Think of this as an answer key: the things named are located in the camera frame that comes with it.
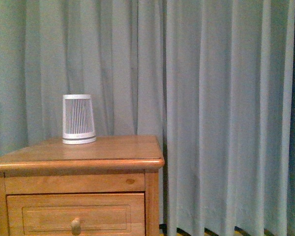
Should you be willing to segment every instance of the wood grain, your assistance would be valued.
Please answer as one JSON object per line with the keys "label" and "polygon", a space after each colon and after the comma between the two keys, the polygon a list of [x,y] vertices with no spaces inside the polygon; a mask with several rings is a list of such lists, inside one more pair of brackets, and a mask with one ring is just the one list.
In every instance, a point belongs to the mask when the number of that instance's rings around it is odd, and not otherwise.
{"label": "wood grain", "polygon": [[50,139],[0,157],[0,172],[158,169],[164,159],[155,136],[97,137],[93,143]]}
{"label": "wood grain", "polygon": [[144,191],[144,174],[6,177],[7,194]]}
{"label": "wood grain", "polygon": [[4,174],[0,174],[0,236],[9,236],[7,207],[5,201]]}
{"label": "wood grain", "polygon": [[71,235],[81,221],[89,236],[144,236],[144,194],[64,194],[8,196],[10,236]]}
{"label": "wood grain", "polygon": [[159,235],[158,170],[146,171],[146,236]]}

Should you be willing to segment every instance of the drawer knob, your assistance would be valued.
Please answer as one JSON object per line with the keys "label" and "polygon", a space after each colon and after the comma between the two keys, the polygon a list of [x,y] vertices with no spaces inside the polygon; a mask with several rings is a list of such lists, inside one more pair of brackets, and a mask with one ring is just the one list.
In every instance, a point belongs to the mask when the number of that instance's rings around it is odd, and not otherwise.
{"label": "drawer knob", "polygon": [[71,231],[73,235],[79,235],[81,233],[81,223],[79,218],[72,220]]}

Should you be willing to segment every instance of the heater base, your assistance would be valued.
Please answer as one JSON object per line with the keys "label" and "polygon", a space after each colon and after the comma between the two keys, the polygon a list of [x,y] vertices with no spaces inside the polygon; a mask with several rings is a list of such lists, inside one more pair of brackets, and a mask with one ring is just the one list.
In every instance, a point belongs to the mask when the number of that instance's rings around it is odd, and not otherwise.
{"label": "heater base", "polygon": [[95,137],[85,138],[85,139],[63,139],[64,144],[88,144],[96,141]]}

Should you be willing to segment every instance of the heater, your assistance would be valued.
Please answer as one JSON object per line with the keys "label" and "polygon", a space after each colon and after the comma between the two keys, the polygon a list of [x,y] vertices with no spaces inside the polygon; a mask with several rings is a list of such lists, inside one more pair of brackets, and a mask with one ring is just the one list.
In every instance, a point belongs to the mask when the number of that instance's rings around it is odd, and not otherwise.
{"label": "heater", "polygon": [[63,96],[62,142],[87,144],[96,140],[92,100],[89,94]]}

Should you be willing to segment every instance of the drawer front panel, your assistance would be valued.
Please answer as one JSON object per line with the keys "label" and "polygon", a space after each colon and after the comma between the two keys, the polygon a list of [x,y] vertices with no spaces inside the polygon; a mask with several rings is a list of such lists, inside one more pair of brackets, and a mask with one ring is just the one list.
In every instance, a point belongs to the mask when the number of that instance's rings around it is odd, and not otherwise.
{"label": "drawer front panel", "polygon": [[144,174],[6,177],[7,194],[142,192]]}
{"label": "drawer front panel", "polygon": [[8,196],[11,236],[144,236],[144,194],[64,194]]}

